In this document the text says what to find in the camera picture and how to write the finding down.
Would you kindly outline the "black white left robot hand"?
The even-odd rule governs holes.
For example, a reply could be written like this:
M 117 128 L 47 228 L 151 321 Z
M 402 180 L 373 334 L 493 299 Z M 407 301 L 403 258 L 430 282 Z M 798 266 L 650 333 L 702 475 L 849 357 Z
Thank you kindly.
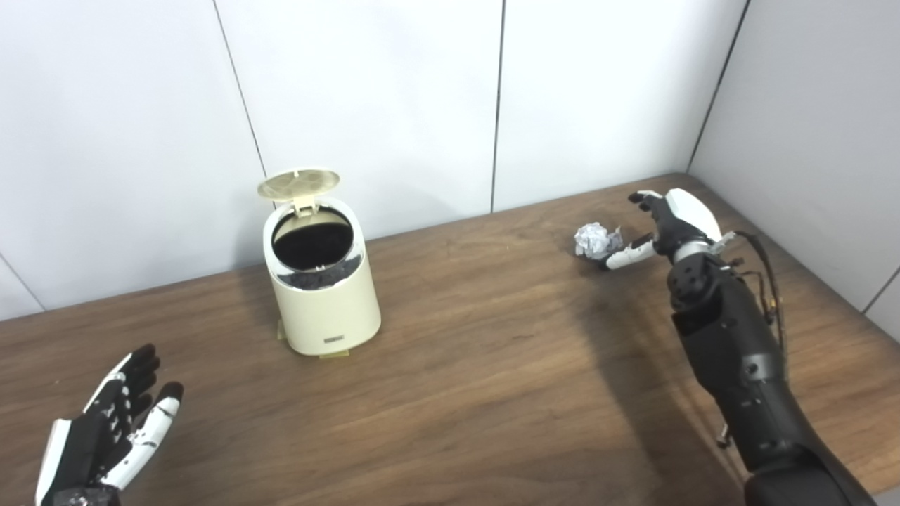
M 184 387 L 167 382 L 157 396 L 161 360 L 153 344 L 128 353 L 74 419 L 52 424 L 36 484 L 36 505 L 119 505 L 151 461 L 182 406 Z

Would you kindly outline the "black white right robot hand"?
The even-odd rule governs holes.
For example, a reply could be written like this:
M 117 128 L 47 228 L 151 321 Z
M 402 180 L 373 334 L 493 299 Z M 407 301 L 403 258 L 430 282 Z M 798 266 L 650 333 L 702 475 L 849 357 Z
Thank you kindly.
M 713 212 L 692 193 L 672 188 L 664 195 L 655 191 L 636 191 L 628 201 L 655 222 L 655 231 L 628 243 L 598 260 L 599 269 L 614 271 L 663 256 L 672 264 L 699 253 L 712 253 L 723 240 L 723 233 Z

